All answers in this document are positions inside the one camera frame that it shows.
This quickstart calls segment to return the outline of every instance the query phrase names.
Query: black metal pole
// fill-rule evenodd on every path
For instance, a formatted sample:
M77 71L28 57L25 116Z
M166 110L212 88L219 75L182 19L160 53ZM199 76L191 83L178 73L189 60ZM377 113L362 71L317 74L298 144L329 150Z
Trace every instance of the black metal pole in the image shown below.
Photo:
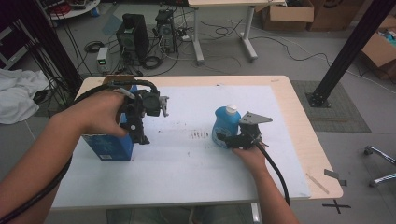
M395 5L396 0L373 1L341 51L338 53L325 77L321 80L315 91L308 94L308 101L311 107L323 106L355 57L364 48L381 22L388 16Z

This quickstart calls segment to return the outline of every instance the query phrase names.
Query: hand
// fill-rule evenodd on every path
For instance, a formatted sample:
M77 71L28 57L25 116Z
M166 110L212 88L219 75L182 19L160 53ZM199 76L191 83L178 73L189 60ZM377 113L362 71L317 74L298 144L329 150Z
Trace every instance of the hand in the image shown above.
M77 125L81 134L104 133L115 136L125 136L116 118L124 101L124 95L117 91L100 91L72 105L58 114L66 122Z
M269 174L265 165L265 157L258 147L253 146L248 150L234 148L233 153L235 153L242 159L242 161L247 166L249 171L253 174L253 176L263 174L263 172L265 174Z

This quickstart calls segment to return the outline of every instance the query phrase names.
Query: white cloth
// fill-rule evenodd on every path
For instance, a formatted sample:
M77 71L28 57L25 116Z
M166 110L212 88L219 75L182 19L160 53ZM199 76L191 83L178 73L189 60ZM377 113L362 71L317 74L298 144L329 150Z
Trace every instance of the white cloth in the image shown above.
M12 124L31 117L39 108L33 101L35 93L48 85L42 71L0 69L0 123Z

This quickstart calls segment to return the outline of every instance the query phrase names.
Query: desk leg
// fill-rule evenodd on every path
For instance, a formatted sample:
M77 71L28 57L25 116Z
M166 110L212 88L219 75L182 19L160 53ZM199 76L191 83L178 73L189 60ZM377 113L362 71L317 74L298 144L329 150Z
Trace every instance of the desk leg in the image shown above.
M258 203L251 204L251 215L253 216L253 224L262 224L262 215Z
M250 40L248 39L248 35L250 33L251 21L253 20L253 14L254 14L254 7L249 7L247 10L247 25L245 27L245 32L241 33L242 41L244 42L245 46L247 47L247 51L249 53L250 60L252 62L259 58L257 56L257 53L254 50L253 46L251 46Z
M197 63L202 64L204 63L204 54L201 50L201 44L199 43L198 39L198 8L194 9L194 35L192 36L192 44L194 45L195 55L197 58Z

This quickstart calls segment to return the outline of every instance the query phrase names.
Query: black tape mark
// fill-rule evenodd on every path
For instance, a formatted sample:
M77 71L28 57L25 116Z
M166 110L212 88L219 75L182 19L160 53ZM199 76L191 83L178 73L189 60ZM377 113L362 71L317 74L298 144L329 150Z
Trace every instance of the black tape mark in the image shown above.
M323 207L335 207L337 209L338 214L341 214L340 208L352 208L349 205L338 204L335 199L333 199L333 201L334 201L334 204L324 203Z
M324 169L324 174L328 175L329 177L335 178L335 179L338 179L340 177L340 175L337 174L336 172L326 170L326 169Z
M340 183L341 186L346 186L347 187L347 181L346 180L338 180L338 183Z

